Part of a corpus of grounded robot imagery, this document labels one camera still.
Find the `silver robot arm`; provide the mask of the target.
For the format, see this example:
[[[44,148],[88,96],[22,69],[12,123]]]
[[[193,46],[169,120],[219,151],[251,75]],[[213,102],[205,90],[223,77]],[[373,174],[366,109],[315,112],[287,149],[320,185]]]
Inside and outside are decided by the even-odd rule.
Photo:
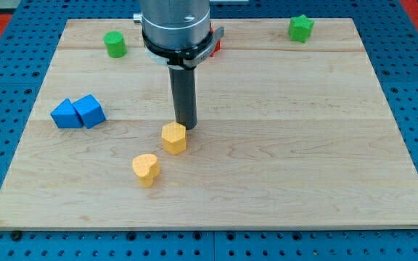
[[[145,48],[159,64],[193,70],[206,60],[224,37],[213,29],[209,0],[140,0]]]

